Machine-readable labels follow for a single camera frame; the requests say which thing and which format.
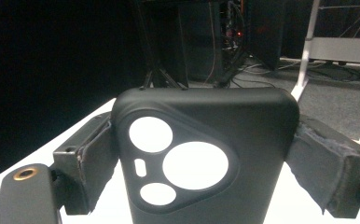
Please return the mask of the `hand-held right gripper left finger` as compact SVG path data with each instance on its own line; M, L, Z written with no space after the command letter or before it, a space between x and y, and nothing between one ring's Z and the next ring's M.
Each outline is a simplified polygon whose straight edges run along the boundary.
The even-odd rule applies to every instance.
M92 212L118 162L110 113L93 117L54 152L58 204L67 215Z

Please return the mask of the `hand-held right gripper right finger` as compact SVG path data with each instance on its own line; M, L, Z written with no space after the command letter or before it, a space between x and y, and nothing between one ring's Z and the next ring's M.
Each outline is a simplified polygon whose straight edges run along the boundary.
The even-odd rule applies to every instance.
M301 116L285 159L297 182L335 218L360 209L360 145L323 122Z

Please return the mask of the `black phone case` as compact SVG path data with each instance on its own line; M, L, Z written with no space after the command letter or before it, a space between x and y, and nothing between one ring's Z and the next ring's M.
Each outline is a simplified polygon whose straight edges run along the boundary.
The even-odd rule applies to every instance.
M112 123L133 224L262 224L298 118L276 88L122 93Z

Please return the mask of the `black tripod stand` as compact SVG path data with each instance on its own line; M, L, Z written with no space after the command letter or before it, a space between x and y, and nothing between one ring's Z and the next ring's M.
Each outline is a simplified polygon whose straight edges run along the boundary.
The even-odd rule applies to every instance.
M132 7L147 69L143 88L185 89L186 86L171 76L161 63L158 38L153 28L147 0L132 0Z

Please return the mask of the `white metal stand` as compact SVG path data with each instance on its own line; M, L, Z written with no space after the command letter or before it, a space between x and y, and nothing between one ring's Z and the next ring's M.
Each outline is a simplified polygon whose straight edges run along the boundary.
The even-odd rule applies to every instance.
M356 37L315 37L315 24L322 7L321 0L313 0L307 35L300 60L298 80L291 95L298 102L308 84L309 59L334 62L360 63L360 38Z

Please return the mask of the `dark equipment rack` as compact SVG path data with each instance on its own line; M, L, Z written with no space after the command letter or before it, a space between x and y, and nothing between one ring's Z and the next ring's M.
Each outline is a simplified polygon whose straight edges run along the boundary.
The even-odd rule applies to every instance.
M228 84L247 56L277 68L285 0L194 1L180 12L189 78Z

